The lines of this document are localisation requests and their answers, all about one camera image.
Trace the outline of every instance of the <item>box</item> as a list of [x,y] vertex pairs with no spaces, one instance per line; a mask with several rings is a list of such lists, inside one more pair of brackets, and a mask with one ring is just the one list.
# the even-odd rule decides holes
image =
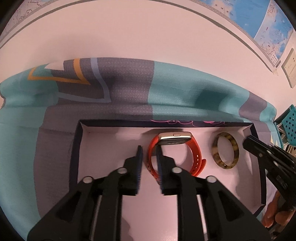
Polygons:
[[[71,156],[73,185],[85,176],[100,178],[122,167],[126,158],[136,154],[138,145],[143,147],[145,161],[152,138],[167,131],[191,132],[199,144],[202,158],[207,160],[199,177],[217,177],[255,216],[260,213],[266,204],[265,170],[257,158],[242,147],[246,136],[258,137],[252,123],[81,120]],[[211,155],[213,140],[221,132],[230,133],[239,146],[238,163],[229,170],[220,168]],[[193,157],[185,144],[162,146],[162,149],[178,166],[190,170]],[[222,160],[231,163],[234,153],[230,142],[220,138],[218,149]],[[177,233],[176,196],[163,196],[143,164],[139,194],[123,197],[122,240],[177,240]]]

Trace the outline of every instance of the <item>hand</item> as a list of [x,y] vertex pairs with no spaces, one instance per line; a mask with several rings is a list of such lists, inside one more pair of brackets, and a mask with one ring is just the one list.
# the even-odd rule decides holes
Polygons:
[[278,212],[278,201],[280,196],[281,195],[279,191],[277,191],[272,202],[267,206],[266,213],[264,214],[261,221],[263,226],[266,228],[270,228],[274,221],[276,221],[281,226],[286,226],[295,213],[295,210]]

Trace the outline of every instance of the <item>world map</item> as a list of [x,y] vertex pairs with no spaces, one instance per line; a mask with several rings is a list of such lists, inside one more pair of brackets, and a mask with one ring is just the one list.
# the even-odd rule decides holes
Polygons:
[[0,34],[0,42],[7,34],[9,34],[10,31],[12,31],[19,23],[31,14],[55,1],[58,0],[24,0],[5,26],[3,32]]
[[275,67],[279,64],[293,26],[274,0],[200,0],[235,22],[249,35]]

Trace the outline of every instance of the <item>plastic basket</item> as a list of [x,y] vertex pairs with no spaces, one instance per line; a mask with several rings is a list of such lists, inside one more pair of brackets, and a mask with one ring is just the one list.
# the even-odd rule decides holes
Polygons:
[[290,111],[283,119],[282,124],[284,126],[289,144],[296,146],[296,108],[294,105],[290,106]]

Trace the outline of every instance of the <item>tortoiseshell bangle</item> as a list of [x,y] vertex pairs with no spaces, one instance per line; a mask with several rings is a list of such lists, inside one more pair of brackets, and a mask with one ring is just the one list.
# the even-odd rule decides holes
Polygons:
[[[219,152],[218,152],[218,140],[220,137],[225,137],[227,138],[232,147],[233,147],[233,151],[234,151],[234,159],[233,159],[233,162],[231,165],[226,165],[220,158],[220,155],[219,155]],[[215,162],[217,163],[217,165],[219,167],[222,167],[223,169],[231,169],[233,168],[236,164],[237,164],[237,161],[239,160],[239,146],[237,145],[237,142],[236,140],[234,139],[234,137],[227,133],[227,132],[222,132],[220,134],[218,134],[213,142],[213,145],[212,145],[212,156],[215,160]]]

